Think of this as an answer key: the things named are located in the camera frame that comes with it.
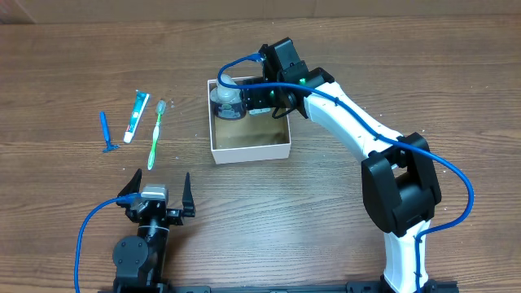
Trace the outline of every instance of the toothpaste tube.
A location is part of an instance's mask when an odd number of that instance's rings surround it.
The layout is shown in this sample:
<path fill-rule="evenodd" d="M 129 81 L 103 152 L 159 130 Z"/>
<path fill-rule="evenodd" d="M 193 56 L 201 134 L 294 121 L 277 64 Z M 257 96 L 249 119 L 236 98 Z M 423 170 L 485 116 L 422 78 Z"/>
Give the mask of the toothpaste tube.
<path fill-rule="evenodd" d="M 150 94 L 147 93 L 138 91 L 136 94 L 136 103 L 134 103 L 134 109 L 132 110 L 132 116 L 130 117 L 125 136 L 123 137 L 123 142 L 130 143 L 132 141 L 134 133 L 136 133 L 136 128 L 138 127 L 139 119 L 141 118 L 141 114 L 143 114 L 143 110 L 145 110 L 149 98 Z"/>

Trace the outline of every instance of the cardboard box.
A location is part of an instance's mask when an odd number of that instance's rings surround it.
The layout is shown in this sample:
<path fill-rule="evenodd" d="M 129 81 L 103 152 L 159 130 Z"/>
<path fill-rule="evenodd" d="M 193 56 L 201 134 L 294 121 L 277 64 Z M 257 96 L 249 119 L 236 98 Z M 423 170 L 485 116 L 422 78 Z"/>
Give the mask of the cardboard box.
<path fill-rule="evenodd" d="M 251 77 L 238 77 L 234 81 L 240 84 L 248 78 Z M 291 133 L 288 116 L 274 119 L 271 112 L 257 116 L 247 113 L 239 120 L 223 120 L 214 115 L 210 103 L 210 91 L 216 87 L 216 80 L 208 81 L 210 147 L 216 164 L 289 157 Z"/>

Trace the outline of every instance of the green toothbrush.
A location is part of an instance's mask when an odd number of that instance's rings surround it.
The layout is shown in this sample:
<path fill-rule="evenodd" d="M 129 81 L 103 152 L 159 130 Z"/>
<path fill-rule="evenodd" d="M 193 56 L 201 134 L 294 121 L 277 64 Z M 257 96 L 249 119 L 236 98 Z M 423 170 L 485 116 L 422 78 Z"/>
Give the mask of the green toothbrush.
<path fill-rule="evenodd" d="M 155 112 L 157 113 L 157 122 L 155 123 L 154 134 L 152 134 L 152 149 L 150 150 L 150 155 L 148 156 L 149 170 L 152 170 L 152 167 L 154 167 L 155 145 L 157 144 L 157 138 L 160 137 L 161 116 L 163 115 L 165 108 L 166 102 L 164 100 L 160 100 L 160 102 L 157 103 L 157 108 L 155 109 Z"/>

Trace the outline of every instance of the blue razor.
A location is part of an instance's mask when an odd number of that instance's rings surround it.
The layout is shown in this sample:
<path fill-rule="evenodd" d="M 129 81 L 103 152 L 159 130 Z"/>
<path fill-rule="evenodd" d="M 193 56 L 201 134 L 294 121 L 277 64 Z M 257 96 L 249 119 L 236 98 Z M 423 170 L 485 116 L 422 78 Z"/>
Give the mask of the blue razor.
<path fill-rule="evenodd" d="M 107 148 L 103 150 L 104 153 L 109 151 L 113 151 L 119 149 L 120 146 L 111 144 L 111 133 L 108 132 L 108 123 L 107 117 L 105 116 L 105 112 L 99 113 L 99 119 L 101 120 L 101 128 L 103 129 L 103 136 L 105 137 L 105 143 L 107 144 Z"/>

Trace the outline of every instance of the wooden table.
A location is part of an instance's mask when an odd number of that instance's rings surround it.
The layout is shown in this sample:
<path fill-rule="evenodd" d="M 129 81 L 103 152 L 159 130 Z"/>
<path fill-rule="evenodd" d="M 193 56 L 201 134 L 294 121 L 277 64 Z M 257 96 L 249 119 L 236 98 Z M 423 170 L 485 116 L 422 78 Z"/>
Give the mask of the wooden table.
<path fill-rule="evenodd" d="M 286 36 L 310 68 L 324 67 L 385 125 L 424 135 L 473 181 L 468 220 L 428 236 L 430 277 L 465 292 L 518 291 L 518 16 L 0 26 L 0 291 L 72 291 L 78 229 L 146 169 L 160 98 L 169 108 L 142 184 L 167 184 L 180 206 L 189 171 L 197 205 L 195 219 L 172 228 L 165 277 L 214 287 L 378 279 L 383 236 L 362 204 L 360 165 L 319 125 L 291 115 L 288 160 L 213 163 L 206 80 Z M 230 71 L 260 72 L 252 63 Z M 123 145 L 136 89 L 153 98 Z M 100 111 L 121 145 L 108 154 Z M 444 197 L 433 225 L 467 201 L 455 175 L 436 171 Z M 116 206 L 94 217 L 82 292 L 110 288 L 112 248 L 135 232 Z"/>

